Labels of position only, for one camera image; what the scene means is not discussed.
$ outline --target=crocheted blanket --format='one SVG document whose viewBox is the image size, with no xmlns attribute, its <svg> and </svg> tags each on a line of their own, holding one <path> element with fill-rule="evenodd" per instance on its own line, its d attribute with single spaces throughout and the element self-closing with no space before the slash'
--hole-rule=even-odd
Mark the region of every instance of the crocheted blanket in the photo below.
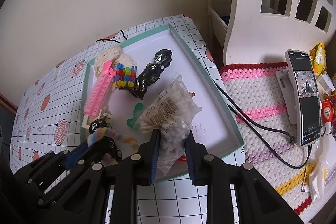
<svg viewBox="0 0 336 224">
<path fill-rule="evenodd" d="M 289 122 L 286 105 L 275 76 L 275 72 L 282 68 L 288 68 L 287 63 L 233 64 L 223 67 L 221 76 L 228 95 L 252 120 L 296 136 L 296 126 Z M 323 200 L 314 201 L 318 206 L 311 206 L 310 193 L 301 192 L 305 168 L 295 170 L 281 163 L 242 120 L 238 117 L 236 119 L 245 141 L 246 161 L 253 164 L 303 221 L 309 221 L 336 191 L 336 168 L 328 170 Z M 288 163 L 299 166 L 305 161 L 307 148 L 290 144 L 284 134 L 260 128 L 257 130 Z M 318 145 L 319 142 L 316 142 L 312 147 L 311 161 L 315 159 Z"/>
</svg>

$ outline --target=red stripe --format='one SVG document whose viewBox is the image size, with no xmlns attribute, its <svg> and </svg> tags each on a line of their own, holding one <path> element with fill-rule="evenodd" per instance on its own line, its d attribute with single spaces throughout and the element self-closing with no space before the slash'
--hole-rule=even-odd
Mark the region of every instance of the red stripe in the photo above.
<svg viewBox="0 0 336 224">
<path fill-rule="evenodd" d="M 266 69 L 266 68 L 278 68 L 278 67 L 287 67 L 287 62 L 259 63 L 259 64 L 231 64 L 222 67 L 220 70 L 220 74 L 222 74 L 223 71 L 234 69 Z"/>
<path fill-rule="evenodd" d="M 307 198 L 304 202 L 301 203 L 301 205 L 294 210 L 294 212 L 299 215 L 302 213 L 307 207 L 312 203 L 311 196 Z"/>
</svg>

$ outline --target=silver screw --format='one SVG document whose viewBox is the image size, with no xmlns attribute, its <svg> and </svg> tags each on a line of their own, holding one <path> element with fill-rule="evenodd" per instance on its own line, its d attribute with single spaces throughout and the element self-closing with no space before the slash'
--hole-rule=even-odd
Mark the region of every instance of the silver screw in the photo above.
<svg viewBox="0 0 336 224">
<path fill-rule="evenodd" d="M 139 159 L 141 159 L 141 155 L 140 155 L 140 154 L 133 154 L 133 155 L 131 156 L 131 159 L 132 159 L 132 160 L 139 160 Z"/>
<path fill-rule="evenodd" d="M 211 154 L 206 154 L 204 156 L 204 159 L 207 160 L 207 161 L 212 161 L 215 157 Z"/>
<path fill-rule="evenodd" d="M 94 164 L 94 165 L 92 165 L 92 169 L 94 171 L 99 171 L 101 168 L 102 168 L 101 164 Z"/>
<path fill-rule="evenodd" d="M 251 170 L 253 168 L 253 165 L 249 162 L 246 162 L 243 164 L 244 169 Z"/>
</svg>

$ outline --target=white plastic bag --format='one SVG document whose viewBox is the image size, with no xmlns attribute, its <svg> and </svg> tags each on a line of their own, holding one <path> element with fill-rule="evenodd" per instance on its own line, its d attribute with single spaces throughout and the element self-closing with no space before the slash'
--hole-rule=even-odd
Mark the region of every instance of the white plastic bag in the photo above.
<svg viewBox="0 0 336 224">
<path fill-rule="evenodd" d="M 202 110 L 198 107 L 178 75 L 173 82 L 139 116 L 134 128 L 142 133 L 161 130 L 161 145 L 157 163 L 164 175 L 184 153 L 184 140 L 192 128 L 191 122 Z"/>
</svg>

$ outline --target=green plastic object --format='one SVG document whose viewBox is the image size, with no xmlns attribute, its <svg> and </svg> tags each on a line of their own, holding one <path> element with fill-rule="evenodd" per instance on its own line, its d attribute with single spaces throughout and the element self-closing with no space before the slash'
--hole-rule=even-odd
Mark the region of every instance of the green plastic object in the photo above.
<svg viewBox="0 0 336 224">
<path fill-rule="evenodd" d="M 130 118 L 127 120 L 127 125 L 130 128 L 133 128 L 135 122 L 137 121 L 138 117 L 141 115 L 143 109 L 144 109 L 144 105 L 142 103 L 138 103 L 135 105 L 134 110 L 133 110 L 133 118 Z"/>
</svg>

